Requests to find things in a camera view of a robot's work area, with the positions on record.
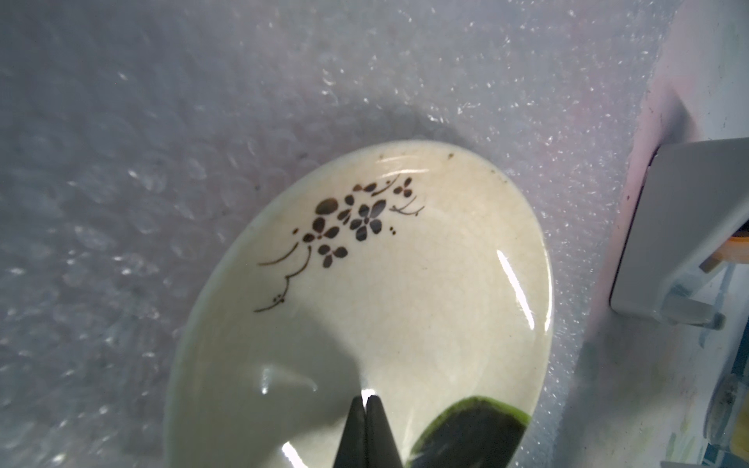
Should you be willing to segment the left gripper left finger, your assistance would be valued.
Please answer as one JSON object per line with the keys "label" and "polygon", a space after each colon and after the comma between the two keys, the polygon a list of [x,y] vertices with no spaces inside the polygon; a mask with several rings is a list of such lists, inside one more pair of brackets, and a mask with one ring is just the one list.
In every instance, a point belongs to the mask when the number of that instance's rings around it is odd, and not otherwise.
{"label": "left gripper left finger", "polygon": [[363,398],[350,405],[333,468],[367,468],[367,417]]}

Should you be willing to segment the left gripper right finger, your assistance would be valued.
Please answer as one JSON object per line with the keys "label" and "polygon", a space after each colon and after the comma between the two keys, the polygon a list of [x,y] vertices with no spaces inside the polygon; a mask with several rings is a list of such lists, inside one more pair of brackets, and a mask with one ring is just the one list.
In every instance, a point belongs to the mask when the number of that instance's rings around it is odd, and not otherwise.
{"label": "left gripper right finger", "polygon": [[366,403],[366,465],[368,468],[402,468],[382,399],[371,396]]}

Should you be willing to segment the clear bubble wrap sheet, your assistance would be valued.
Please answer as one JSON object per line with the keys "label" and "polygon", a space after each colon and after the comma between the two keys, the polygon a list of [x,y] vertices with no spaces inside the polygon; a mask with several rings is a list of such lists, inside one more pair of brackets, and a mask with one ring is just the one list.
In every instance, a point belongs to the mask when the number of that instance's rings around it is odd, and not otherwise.
{"label": "clear bubble wrap sheet", "polygon": [[675,1],[5,1],[1,463],[159,467],[186,316],[227,246],[335,156],[429,138],[538,213],[564,413]]}

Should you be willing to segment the cream floral dinner plate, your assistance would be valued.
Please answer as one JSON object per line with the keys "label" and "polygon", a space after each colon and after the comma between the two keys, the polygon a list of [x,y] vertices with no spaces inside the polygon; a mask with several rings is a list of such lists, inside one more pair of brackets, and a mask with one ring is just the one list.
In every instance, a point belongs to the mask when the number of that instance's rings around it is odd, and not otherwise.
{"label": "cream floral dinner plate", "polygon": [[406,467],[506,467],[550,357],[529,202],[442,142],[343,156],[271,202],[199,294],[171,374],[171,467],[331,467],[383,401]]}

